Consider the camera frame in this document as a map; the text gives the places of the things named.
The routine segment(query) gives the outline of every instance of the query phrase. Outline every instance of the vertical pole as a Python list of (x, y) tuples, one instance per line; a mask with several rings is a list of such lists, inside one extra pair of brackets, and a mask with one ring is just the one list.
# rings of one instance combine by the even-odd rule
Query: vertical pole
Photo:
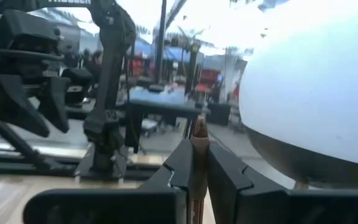
[(157, 36), (157, 53), (155, 58), (155, 74), (154, 83), (159, 83), (162, 75), (162, 58), (164, 50), (164, 36), (165, 36), (165, 16), (167, 15), (167, 0), (162, 0), (161, 4), (161, 18), (160, 29)]

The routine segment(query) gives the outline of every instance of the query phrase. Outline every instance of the floor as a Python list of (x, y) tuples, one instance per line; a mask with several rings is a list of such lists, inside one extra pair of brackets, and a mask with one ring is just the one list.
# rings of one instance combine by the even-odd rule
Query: floor
[[(184, 121), (181, 121), (181, 127), (184, 127)], [(38, 137), (23, 129), (13, 127), (22, 138), (33, 146), (48, 146), (67, 149), (86, 149), (88, 142), (83, 134), (81, 121), (70, 121), (70, 130), (63, 134), (55, 129), (51, 124), (50, 136), (47, 139)], [(208, 130), (212, 140), (219, 141), (223, 147), (239, 156), (246, 164), (251, 166), (257, 172), (276, 181), (287, 188), (292, 188), (294, 181), (284, 176), (265, 162), (255, 149), (251, 146), (247, 136), (242, 133), (235, 133), (227, 127), (208, 124)], [(148, 138), (141, 137), (140, 144), (149, 154), (160, 154), (168, 156), (178, 145), (182, 137), (182, 129), (168, 130), (166, 133), (152, 133)]]

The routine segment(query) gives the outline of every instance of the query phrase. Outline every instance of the wooden table surface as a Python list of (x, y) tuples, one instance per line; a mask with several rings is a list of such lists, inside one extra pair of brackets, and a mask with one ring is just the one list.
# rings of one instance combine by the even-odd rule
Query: wooden table surface
[[(84, 150), (75, 149), (52, 149), (38, 148), (41, 153), (69, 157), (83, 157)], [(133, 155), (134, 162), (146, 164), (162, 164), (166, 157)], [(22, 211), (27, 201), (35, 194), (49, 189), (62, 188), (111, 188), (111, 189), (134, 189), (142, 182), (123, 181), (121, 183), (83, 182), (74, 178), (44, 177), (44, 176), (20, 176), (0, 175), (0, 224), (22, 223)], [(204, 222), (214, 222), (213, 210), (209, 193), (205, 198)]]

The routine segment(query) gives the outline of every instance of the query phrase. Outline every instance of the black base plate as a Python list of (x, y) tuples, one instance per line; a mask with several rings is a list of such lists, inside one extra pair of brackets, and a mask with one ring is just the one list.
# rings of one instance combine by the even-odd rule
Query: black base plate
[(81, 160), (80, 164), (78, 164), (77, 169), (75, 170), (76, 176), (91, 180), (117, 180), (125, 177), (128, 157), (127, 147), (121, 147), (119, 152), (115, 153), (115, 165), (111, 169), (111, 172), (105, 173), (92, 170), (94, 151), (94, 146), (91, 146), (88, 149), (84, 158)]

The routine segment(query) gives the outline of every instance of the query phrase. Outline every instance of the white dome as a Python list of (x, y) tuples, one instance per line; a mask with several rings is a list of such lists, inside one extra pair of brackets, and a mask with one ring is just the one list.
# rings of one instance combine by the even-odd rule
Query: white dome
[(291, 0), (274, 10), (241, 81), (244, 124), (358, 163), (358, 0)]

